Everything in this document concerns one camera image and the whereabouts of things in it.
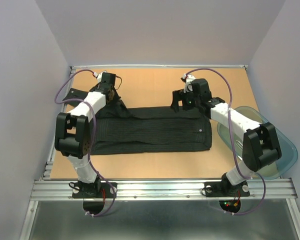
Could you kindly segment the black pinstriped long sleeve shirt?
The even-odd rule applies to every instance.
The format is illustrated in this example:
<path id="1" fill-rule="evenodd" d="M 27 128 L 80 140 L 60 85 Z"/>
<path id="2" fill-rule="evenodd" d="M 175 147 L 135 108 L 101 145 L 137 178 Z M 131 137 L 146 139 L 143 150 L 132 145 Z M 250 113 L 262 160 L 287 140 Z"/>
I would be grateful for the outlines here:
<path id="1" fill-rule="evenodd" d="M 200 152 L 212 147 L 210 120 L 195 108 L 128 108 L 116 90 L 110 97 L 88 124 L 92 155 Z"/>

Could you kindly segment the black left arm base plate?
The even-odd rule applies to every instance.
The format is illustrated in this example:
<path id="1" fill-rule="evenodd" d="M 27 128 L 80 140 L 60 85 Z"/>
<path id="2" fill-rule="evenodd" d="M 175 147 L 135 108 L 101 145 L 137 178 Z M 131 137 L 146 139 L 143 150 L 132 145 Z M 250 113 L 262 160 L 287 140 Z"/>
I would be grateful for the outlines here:
<path id="1" fill-rule="evenodd" d="M 81 181 L 70 182 L 68 186 L 72 189 L 74 199 L 107 199 L 116 195 L 117 184 L 111 187 L 106 182 L 84 183 Z"/>

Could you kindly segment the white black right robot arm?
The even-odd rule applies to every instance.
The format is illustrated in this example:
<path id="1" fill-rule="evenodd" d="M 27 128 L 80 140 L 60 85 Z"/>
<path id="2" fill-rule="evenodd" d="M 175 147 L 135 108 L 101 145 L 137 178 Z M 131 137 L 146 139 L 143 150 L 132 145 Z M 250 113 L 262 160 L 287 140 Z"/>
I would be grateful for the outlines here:
<path id="1" fill-rule="evenodd" d="M 217 184 L 217 189 L 224 195 L 232 195 L 240 184 L 282 157 L 273 124 L 252 120 L 231 108 L 223 99 L 213 97 L 208 81 L 204 78 L 184 76 L 181 80 L 184 88 L 173 91 L 171 109 L 178 112 L 179 102 L 185 111 L 197 108 L 207 118 L 227 127 L 232 141 L 235 136 L 242 140 L 241 161 L 235 160 L 234 168 L 226 172 Z"/>

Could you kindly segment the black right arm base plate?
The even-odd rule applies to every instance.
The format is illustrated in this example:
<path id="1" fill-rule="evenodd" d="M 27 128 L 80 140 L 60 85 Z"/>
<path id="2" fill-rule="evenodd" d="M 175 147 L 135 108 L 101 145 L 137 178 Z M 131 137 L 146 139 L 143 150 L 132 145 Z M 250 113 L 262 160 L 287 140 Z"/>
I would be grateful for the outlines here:
<path id="1" fill-rule="evenodd" d="M 249 197 L 250 191 L 246 181 L 231 185 L 223 181 L 208 181 L 204 183 L 201 194 L 208 198 Z"/>

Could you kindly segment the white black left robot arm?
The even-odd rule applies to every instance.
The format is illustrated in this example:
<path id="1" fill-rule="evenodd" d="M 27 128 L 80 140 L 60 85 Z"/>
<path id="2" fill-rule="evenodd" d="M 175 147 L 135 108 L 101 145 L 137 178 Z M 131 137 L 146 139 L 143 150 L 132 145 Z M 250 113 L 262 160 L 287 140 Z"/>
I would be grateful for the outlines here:
<path id="1" fill-rule="evenodd" d="M 91 162 L 91 150 L 96 135 L 96 113 L 116 95 L 116 75 L 106 71 L 92 72 L 97 84 L 84 99 L 60 99 L 55 96 L 56 104 L 77 103 L 68 112 L 56 117 L 54 147 L 67 157 L 77 173 L 77 182 L 70 183 L 75 198 L 96 198 L 104 194 L 101 176 Z"/>

